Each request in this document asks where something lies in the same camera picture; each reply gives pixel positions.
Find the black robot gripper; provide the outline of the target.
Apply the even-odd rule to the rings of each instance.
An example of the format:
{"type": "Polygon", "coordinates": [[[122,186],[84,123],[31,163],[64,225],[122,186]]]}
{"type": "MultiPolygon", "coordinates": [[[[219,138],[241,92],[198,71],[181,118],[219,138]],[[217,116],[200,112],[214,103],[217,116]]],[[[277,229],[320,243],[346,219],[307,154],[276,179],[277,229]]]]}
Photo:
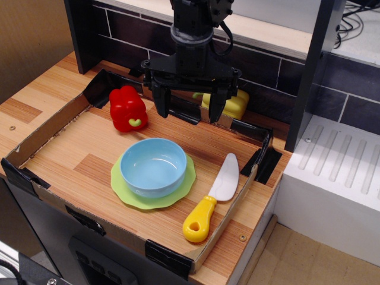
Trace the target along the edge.
{"type": "Polygon", "coordinates": [[[184,31],[170,28],[175,53],[142,61],[144,85],[152,92],[157,113],[167,118],[172,90],[196,91],[210,94],[209,119],[213,124],[220,119],[226,100],[238,93],[241,72],[213,58],[214,28],[184,31]]]}

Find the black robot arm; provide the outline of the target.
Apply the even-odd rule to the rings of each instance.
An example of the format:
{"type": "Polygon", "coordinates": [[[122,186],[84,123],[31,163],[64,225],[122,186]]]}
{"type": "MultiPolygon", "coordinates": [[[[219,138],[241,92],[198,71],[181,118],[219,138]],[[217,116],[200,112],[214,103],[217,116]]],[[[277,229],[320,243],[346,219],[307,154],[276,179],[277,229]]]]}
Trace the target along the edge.
{"type": "Polygon", "coordinates": [[[171,91],[210,94],[209,120],[219,120],[227,100],[238,93],[239,69],[219,62],[217,56],[229,54],[233,45],[218,53],[213,45],[214,29],[232,33],[224,19],[232,14],[232,1],[171,1],[173,24],[170,35],[175,43],[171,56],[142,61],[144,86],[152,92],[158,114],[167,117],[171,91]]]}

